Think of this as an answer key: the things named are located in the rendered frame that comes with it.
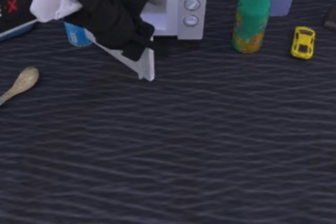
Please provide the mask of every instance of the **wooden spoon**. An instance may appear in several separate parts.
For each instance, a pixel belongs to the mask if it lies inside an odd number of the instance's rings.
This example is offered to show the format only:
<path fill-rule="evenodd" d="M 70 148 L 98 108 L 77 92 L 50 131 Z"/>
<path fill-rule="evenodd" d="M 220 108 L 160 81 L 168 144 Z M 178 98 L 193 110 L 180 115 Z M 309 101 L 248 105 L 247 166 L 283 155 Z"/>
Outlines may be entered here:
<path fill-rule="evenodd" d="M 14 85 L 0 97 L 0 106 L 14 96 L 31 89 L 39 78 L 39 72 L 34 67 L 26 68 L 16 79 Z"/>

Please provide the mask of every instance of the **car rear window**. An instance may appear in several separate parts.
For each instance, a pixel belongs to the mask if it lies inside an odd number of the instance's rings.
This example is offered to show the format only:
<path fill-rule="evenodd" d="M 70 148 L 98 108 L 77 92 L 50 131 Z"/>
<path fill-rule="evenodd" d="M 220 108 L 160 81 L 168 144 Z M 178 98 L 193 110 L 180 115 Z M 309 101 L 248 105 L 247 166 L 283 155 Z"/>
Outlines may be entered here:
<path fill-rule="evenodd" d="M 300 30 L 300 33 L 305 34 L 305 35 L 309 35 L 309 36 L 313 35 L 313 33 L 311 31 L 307 31 L 307 30 Z"/>
<path fill-rule="evenodd" d="M 299 46 L 299 52 L 308 52 L 308 47 L 305 45 L 300 45 Z"/>

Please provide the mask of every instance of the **yellow toy car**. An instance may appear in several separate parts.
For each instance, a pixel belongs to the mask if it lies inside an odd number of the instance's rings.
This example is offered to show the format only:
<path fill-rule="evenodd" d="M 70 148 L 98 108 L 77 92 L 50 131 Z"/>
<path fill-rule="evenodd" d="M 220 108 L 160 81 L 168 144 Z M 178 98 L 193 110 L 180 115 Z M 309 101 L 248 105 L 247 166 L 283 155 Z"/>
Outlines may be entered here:
<path fill-rule="evenodd" d="M 299 59 L 311 59 L 314 54 L 315 35 L 315 31 L 308 27 L 296 27 L 291 48 L 291 54 Z"/>

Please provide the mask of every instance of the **red x mark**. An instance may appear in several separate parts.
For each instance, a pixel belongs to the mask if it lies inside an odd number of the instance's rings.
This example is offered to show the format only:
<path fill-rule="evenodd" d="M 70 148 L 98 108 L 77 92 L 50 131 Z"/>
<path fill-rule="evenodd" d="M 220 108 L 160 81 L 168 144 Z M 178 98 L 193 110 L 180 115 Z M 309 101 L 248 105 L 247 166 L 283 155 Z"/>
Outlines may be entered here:
<path fill-rule="evenodd" d="M 17 11 L 17 0 L 12 0 L 12 1 L 7 1 L 8 3 L 8 6 L 9 6 L 9 10 L 8 10 L 8 13 L 12 13 L 14 11 Z"/>

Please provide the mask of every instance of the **black wooden table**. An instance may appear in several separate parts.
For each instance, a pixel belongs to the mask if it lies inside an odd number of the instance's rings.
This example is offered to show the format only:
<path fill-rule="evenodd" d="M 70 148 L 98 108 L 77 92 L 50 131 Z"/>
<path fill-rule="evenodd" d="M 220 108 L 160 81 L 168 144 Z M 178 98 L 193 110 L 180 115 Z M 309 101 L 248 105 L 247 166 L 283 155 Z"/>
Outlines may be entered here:
<path fill-rule="evenodd" d="M 0 223 L 335 224 L 332 1 L 295 0 L 243 56 L 237 0 L 209 0 L 204 40 L 161 39 L 151 83 L 62 23 L 0 44 L 1 92 L 41 72 L 0 109 Z M 289 54 L 298 25 L 317 32 L 311 61 Z"/>

